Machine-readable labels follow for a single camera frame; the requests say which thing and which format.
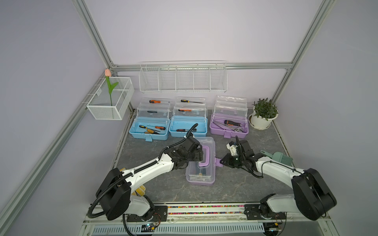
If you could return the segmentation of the purple toolbox with ratchet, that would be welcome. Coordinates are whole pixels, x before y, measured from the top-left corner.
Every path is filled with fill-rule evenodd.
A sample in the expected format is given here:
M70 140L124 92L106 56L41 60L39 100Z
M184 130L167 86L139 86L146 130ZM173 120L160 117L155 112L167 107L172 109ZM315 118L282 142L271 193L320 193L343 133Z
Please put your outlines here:
M202 161L190 162L186 168L186 180L193 185L211 186L216 179L216 168L223 167L216 158L216 143L212 137L199 137L203 150Z

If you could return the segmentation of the purple toolbox with wrench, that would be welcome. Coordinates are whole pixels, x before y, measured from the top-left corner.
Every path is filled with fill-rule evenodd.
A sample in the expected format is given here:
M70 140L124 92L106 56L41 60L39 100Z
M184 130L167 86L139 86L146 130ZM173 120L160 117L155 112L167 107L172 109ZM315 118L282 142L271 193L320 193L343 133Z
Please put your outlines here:
M228 139L234 137L244 139L249 133L247 114L248 107L246 98L217 95L209 125L210 133L213 135L220 135ZM213 121L218 121L224 124L225 120L244 123L246 126L241 127L243 128L244 132L234 132L232 130L220 128L213 124Z

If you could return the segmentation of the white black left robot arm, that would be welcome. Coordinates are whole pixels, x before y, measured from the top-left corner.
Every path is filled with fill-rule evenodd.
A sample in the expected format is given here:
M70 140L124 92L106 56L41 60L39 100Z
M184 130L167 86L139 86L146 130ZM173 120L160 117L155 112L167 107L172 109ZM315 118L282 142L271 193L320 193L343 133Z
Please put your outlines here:
M183 140L166 146L153 160L132 169L114 168L105 177L90 205L87 217L106 216L114 220L124 214L132 214L149 221L156 214L155 206L147 196L136 191L154 178L177 169L185 169L190 162L201 161L202 145L194 137L194 124Z

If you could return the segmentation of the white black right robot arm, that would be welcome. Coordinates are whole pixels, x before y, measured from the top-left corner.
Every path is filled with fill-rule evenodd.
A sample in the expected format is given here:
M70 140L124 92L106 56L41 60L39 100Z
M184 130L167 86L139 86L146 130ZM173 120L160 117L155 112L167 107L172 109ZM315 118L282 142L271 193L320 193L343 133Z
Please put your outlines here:
M279 213L300 213L316 221L337 205L334 194L317 170L294 168L263 152L254 153L246 140L237 139L226 147L229 153L220 160L222 165L242 169L258 179L273 177L293 191L286 195L273 193L261 199L254 211L261 218L271 219Z

